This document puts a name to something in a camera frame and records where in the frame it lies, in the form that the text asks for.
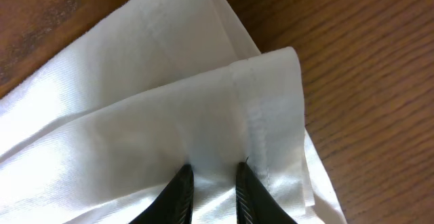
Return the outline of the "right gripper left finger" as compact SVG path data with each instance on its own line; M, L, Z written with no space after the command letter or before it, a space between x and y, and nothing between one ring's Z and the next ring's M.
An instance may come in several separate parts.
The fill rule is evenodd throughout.
M190 164L185 164L152 204L130 224L191 224L193 194L193 170Z

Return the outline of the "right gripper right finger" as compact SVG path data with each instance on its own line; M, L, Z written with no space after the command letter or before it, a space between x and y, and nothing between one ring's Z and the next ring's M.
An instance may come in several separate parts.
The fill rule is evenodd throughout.
M235 191L238 224L297 224L245 162L237 166Z

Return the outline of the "white printed t-shirt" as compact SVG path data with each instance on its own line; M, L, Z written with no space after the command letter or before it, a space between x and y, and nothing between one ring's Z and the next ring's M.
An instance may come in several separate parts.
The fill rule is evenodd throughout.
M291 47L226 0L130 0L1 100L2 223L128 223L184 164L194 223L234 223L246 162L298 223L345 217Z

